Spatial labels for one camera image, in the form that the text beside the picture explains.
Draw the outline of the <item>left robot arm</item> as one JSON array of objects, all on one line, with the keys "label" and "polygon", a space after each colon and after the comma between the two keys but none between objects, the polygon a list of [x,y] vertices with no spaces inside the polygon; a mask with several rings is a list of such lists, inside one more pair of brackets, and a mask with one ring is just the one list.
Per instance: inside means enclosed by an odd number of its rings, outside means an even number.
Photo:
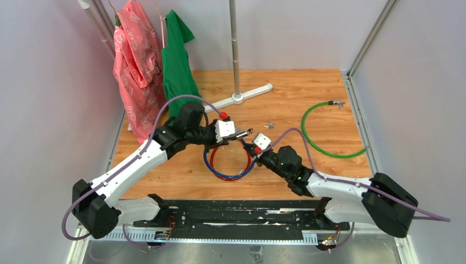
[{"label": "left robot arm", "polygon": [[187,145],[203,145],[206,150],[235,140],[234,122],[222,112],[206,126],[204,106],[186,102],[178,114],[169,118],[142,145],[104,175],[90,182],[77,181],[72,188],[72,214],[95,239],[108,235],[116,226],[148,220],[155,227],[168,221],[164,201],[151,194],[142,199],[121,199],[126,191],[153,168],[165,163]]}]

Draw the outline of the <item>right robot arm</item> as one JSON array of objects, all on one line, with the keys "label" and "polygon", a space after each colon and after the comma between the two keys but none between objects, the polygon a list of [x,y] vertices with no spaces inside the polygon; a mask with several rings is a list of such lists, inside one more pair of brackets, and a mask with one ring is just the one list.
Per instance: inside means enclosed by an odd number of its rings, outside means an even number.
[{"label": "right robot arm", "polygon": [[314,210],[315,225],[323,230],[335,223],[373,224],[388,235],[407,236],[417,199],[384,173],[372,178],[346,178],[316,172],[302,164],[291,146],[259,153],[255,160],[287,182],[298,196],[320,197]]}]

